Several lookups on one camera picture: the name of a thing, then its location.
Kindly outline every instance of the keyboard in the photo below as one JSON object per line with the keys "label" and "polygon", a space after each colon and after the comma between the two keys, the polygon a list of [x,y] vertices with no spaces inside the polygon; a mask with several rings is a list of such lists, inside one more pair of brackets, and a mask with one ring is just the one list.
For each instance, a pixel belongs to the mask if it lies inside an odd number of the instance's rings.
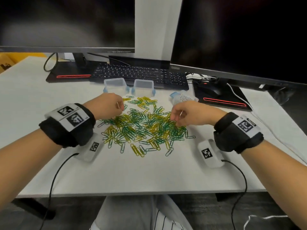
{"label": "keyboard", "polygon": [[100,63],[91,75],[92,82],[103,83],[105,79],[123,77],[127,85],[133,85],[135,79],[152,80],[155,88],[188,90],[184,73],[172,73],[167,69],[129,67]]}

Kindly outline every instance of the desk surface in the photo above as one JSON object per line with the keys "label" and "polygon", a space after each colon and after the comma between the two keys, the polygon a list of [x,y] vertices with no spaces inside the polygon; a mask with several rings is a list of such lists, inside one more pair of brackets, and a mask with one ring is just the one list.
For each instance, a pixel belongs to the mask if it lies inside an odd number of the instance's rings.
{"label": "desk surface", "polygon": [[[44,120],[44,114],[63,104],[84,103],[100,95],[103,84],[90,82],[53,83],[45,81],[45,59],[28,57],[0,75],[0,148],[36,130]],[[307,136],[267,92],[242,89],[258,116],[266,122],[284,142],[295,146],[303,158],[307,158]],[[172,90],[157,90],[155,99],[165,110],[172,104],[168,96]],[[301,161],[279,143],[270,131],[250,113],[233,111],[249,116],[262,128],[265,139]],[[92,164],[72,158],[61,169],[56,179],[53,196],[157,194],[157,193],[215,193],[239,192],[245,188],[244,179],[232,165],[219,169],[205,166],[197,144],[213,138],[212,126],[188,128],[196,139],[177,143],[169,157],[164,154],[147,154],[144,158],[130,153],[120,154],[104,147]],[[18,197],[46,197],[52,179],[64,160],[70,155],[60,151],[20,192]],[[224,154],[245,174],[249,191],[265,188],[236,153]]]}

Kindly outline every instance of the clear plastic container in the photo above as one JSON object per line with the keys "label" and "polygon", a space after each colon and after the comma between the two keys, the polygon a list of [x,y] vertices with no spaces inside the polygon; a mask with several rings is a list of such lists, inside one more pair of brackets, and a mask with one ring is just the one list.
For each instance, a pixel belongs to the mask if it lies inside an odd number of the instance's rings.
{"label": "clear plastic container", "polygon": [[137,97],[153,97],[156,94],[153,83],[151,80],[135,79],[131,94]]}
{"label": "clear plastic container", "polygon": [[104,86],[104,93],[115,93],[119,96],[125,96],[130,91],[129,87],[126,85],[125,79],[122,77],[105,79]]}
{"label": "clear plastic container", "polygon": [[193,101],[198,102],[197,97],[189,95],[185,90],[182,90],[180,92],[174,92],[170,96],[172,98],[172,104],[173,105],[176,105],[180,102],[184,102],[184,101],[188,101],[188,100],[193,100]]}

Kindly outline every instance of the monitor screen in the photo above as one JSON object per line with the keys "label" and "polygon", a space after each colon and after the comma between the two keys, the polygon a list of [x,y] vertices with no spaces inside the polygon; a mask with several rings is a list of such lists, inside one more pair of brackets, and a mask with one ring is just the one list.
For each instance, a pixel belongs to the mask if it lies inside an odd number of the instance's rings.
{"label": "monitor screen", "polygon": [[306,84],[303,3],[183,0],[171,65]]}
{"label": "monitor screen", "polygon": [[0,50],[134,49],[135,0],[1,0]]}

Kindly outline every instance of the small plastic box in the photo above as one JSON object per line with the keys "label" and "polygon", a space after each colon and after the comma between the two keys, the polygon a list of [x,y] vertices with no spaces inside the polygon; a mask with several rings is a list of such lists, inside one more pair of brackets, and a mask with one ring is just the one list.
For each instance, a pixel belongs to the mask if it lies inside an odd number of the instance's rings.
{"label": "small plastic box", "polygon": [[125,96],[130,91],[129,87],[126,85],[125,79],[122,77],[105,79],[104,86],[104,93],[115,93],[119,96]]}
{"label": "small plastic box", "polygon": [[131,94],[137,97],[153,97],[156,94],[153,83],[151,80],[135,79]]}

